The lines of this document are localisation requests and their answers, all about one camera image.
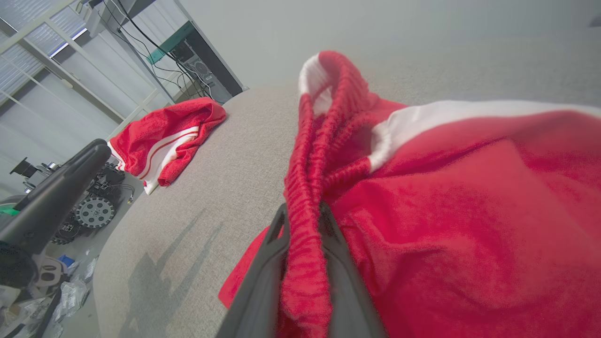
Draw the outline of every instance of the gray floor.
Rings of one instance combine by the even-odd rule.
[[[138,196],[144,192],[142,182],[130,174],[126,174],[126,179],[123,183],[133,185],[135,188],[134,199],[135,203]],[[83,279],[88,264],[102,251],[109,236],[119,226],[119,222],[131,207],[127,204],[129,190],[124,190],[123,200],[117,208],[115,218],[105,227],[96,230],[89,237],[79,237],[73,242],[65,245],[49,244],[46,254],[50,257],[58,258],[61,255],[67,255],[72,259],[80,261],[79,267],[73,275],[80,275]],[[88,287],[91,290],[85,304],[70,318],[64,318],[60,325],[63,327],[61,338],[97,338],[100,337],[100,328],[98,326],[98,316],[96,315],[96,302],[94,301],[94,289],[92,282],[89,282]],[[52,323],[48,325],[43,338],[55,338]]]

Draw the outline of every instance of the white wall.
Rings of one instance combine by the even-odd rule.
[[[584,28],[599,0],[179,0],[249,87],[294,78],[320,50],[353,59],[435,52],[507,35]]]
[[[172,0],[157,0],[134,20],[150,38],[161,43],[180,28],[187,18]],[[131,23],[126,24],[125,29],[142,40],[151,52],[154,50],[154,46]],[[94,63],[102,72],[79,54],[71,56],[62,66],[113,109],[128,116],[154,87],[120,47],[114,35],[107,31],[101,35],[93,38],[83,49],[94,58]],[[134,40],[132,43],[140,52],[147,54],[142,44]],[[177,69],[175,62],[169,58],[163,58],[157,65],[165,69]],[[112,84],[103,73],[118,86]],[[163,78],[172,75],[172,72],[159,69],[156,69],[156,73]],[[93,139],[108,137],[117,127],[114,121],[63,85],[54,75],[45,77],[41,83],[74,109],[36,86],[20,100],[26,108],[14,105],[0,117],[0,199],[23,193],[23,177],[8,173],[24,157],[27,156],[34,165],[50,161],[62,163]],[[178,95],[179,89],[175,84],[164,81],[164,86],[173,96]],[[158,94],[147,105],[148,108],[137,115],[136,120],[165,105],[166,98]]]

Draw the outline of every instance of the red stripe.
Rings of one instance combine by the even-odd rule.
[[[143,180],[143,179],[144,179],[144,178],[145,178],[145,177],[148,175],[148,173],[150,172],[150,168],[152,168],[152,160],[153,160],[153,156],[154,156],[154,154],[156,154],[156,153],[157,153],[157,152],[158,152],[160,149],[164,148],[165,146],[168,146],[169,144],[171,144],[171,143],[173,143],[173,142],[175,142],[175,141],[177,141],[177,140],[181,139],[181,138],[182,138],[182,137],[184,137],[184,136],[190,135],[190,134],[198,134],[198,131],[189,132],[189,133],[187,133],[187,134],[184,134],[184,135],[182,135],[182,136],[180,136],[180,137],[178,137],[178,138],[174,139],[173,141],[167,142],[167,143],[163,144],[162,146],[158,147],[158,148],[157,148],[157,149],[154,151],[154,153],[152,153],[152,155],[150,155],[150,161],[148,162],[148,171],[147,171],[147,172],[146,172],[146,173],[145,173],[145,174],[144,174],[142,177],[140,177],[140,179],[141,179],[141,180]]]

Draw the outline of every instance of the green object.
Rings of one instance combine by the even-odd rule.
[[[18,213],[18,210],[13,209],[13,205],[0,205],[0,214],[9,214],[11,216],[15,216]]]
[[[177,46],[180,42],[182,42],[188,34],[195,30],[192,22],[187,21],[183,26],[180,27],[172,36],[170,36],[165,42],[160,44],[160,49],[155,49],[154,52],[150,53],[150,55],[146,58],[150,64],[155,64],[159,62],[165,56],[165,52],[171,52],[175,46]]]

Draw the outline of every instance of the red garment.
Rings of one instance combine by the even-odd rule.
[[[327,336],[320,200],[391,337],[599,335],[601,110],[406,108],[369,93],[334,52],[307,61],[299,83],[280,336]],[[223,285],[226,307],[265,233]]]
[[[109,147],[119,160],[117,169],[144,180],[144,189],[150,194],[158,185],[170,185],[224,120],[225,110],[201,97],[131,122],[110,140]]]

